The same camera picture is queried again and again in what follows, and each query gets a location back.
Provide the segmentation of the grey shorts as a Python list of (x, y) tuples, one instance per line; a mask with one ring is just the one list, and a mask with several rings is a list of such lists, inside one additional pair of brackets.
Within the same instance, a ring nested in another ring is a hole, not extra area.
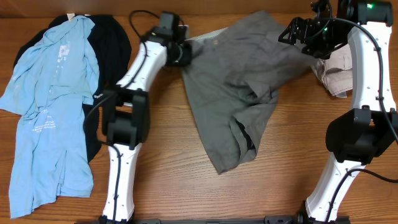
[(271, 15), (258, 11), (190, 41), (193, 58), (182, 77), (200, 139), (218, 173), (256, 158), (278, 89), (316, 63), (299, 44), (280, 43), (283, 31)]

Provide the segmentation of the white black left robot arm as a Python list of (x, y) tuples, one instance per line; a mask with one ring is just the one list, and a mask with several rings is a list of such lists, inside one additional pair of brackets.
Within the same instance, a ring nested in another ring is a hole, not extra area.
[(162, 37), (155, 27), (144, 36), (132, 65), (103, 105), (109, 182), (100, 223), (133, 222), (136, 163), (150, 126), (148, 91), (162, 67), (183, 66), (191, 59), (189, 26), (179, 25), (174, 33), (176, 38)]

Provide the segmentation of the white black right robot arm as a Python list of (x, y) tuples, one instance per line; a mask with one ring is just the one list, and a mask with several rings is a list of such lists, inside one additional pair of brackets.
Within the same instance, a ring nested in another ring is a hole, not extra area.
[(338, 209), (356, 176), (397, 141), (397, 106), (389, 78), (389, 41), (393, 9), (388, 1), (329, 1), (311, 5), (313, 19), (292, 19), (279, 41), (303, 44), (315, 58), (348, 46), (352, 56), (353, 95), (350, 110), (326, 131), (329, 156), (315, 190), (291, 223), (348, 223)]

